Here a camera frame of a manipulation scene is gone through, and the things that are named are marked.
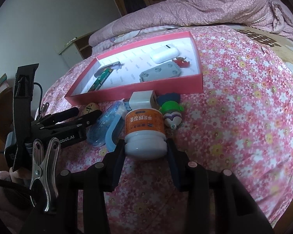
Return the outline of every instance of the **black clamp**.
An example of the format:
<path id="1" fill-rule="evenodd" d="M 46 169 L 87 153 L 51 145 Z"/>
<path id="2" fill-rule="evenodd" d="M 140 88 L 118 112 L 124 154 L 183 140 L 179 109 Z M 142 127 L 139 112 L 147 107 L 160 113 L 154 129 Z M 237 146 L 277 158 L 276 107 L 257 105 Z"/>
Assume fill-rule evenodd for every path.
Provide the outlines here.
<path id="1" fill-rule="evenodd" d="M 188 191 L 184 233 L 209 234 L 209 189 L 215 193 L 217 234 L 273 234 L 263 212 L 230 170 L 221 173 L 206 170 L 189 161 L 167 139 L 167 159 L 172 180 L 181 192 Z M 114 152 L 105 155 L 86 171 L 63 170 L 57 177 L 58 199 L 52 214 L 44 212 L 46 199 L 41 199 L 26 220 L 21 234 L 73 234 L 77 232 L 77 195 L 83 190 L 84 233 L 110 234 L 104 192 L 118 185 L 125 160 L 125 142 L 119 140 Z"/>
<path id="2" fill-rule="evenodd" d="M 20 167 L 31 170 L 34 140 L 40 140 L 44 149 L 47 149 L 49 141 L 53 137 L 59 139 L 61 148 L 74 145 L 86 140 L 86 127 L 94 124 L 102 114 L 100 110 L 95 110 L 76 117 L 79 114 L 79 109 L 73 107 L 31 121 L 30 103 L 37 68 L 38 64 L 17 68 L 13 93 L 14 131 L 8 135 L 4 151 L 7 165 L 12 167 L 13 171 Z M 73 117 L 76 118 L 72 121 L 57 124 Z"/>

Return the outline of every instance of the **white wall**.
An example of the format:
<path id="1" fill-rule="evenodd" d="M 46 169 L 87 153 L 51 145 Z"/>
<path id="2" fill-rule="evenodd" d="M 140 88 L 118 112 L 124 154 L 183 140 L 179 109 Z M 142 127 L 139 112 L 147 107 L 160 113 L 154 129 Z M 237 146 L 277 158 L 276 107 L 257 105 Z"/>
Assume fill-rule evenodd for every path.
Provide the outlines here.
<path id="1" fill-rule="evenodd" d="M 18 66 L 39 63 L 35 81 L 45 93 L 69 69 L 59 47 L 119 17 L 114 0 L 6 0 L 0 8 L 0 77 L 6 73 L 11 83 Z M 35 86 L 32 110 L 39 93 Z"/>

